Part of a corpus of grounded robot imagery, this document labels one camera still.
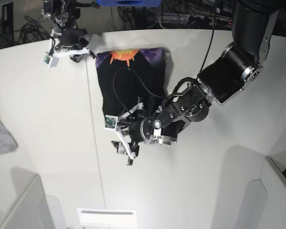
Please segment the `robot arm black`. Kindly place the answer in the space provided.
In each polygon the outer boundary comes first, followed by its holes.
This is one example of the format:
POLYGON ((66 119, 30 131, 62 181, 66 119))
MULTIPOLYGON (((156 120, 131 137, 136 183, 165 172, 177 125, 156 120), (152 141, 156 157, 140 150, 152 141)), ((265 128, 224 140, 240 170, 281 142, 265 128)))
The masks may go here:
POLYGON ((105 117, 105 128, 115 131, 118 154, 132 165, 139 143, 167 145, 193 122, 203 121, 212 102, 224 104, 250 84, 262 71, 283 0, 237 0, 232 18, 233 41, 211 65, 202 66, 197 77, 181 79, 173 92, 161 97, 148 114, 142 99, 124 114, 105 117))
POLYGON ((79 63, 85 55, 95 58, 96 55, 89 48, 89 41, 85 38, 86 29, 80 29, 77 20, 81 16, 81 8, 100 5, 81 3, 76 0, 45 0, 42 15, 46 21, 52 22, 49 50, 45 52, 42 62, 48 67, 55 67, 62 57, 70 57, 79 63))

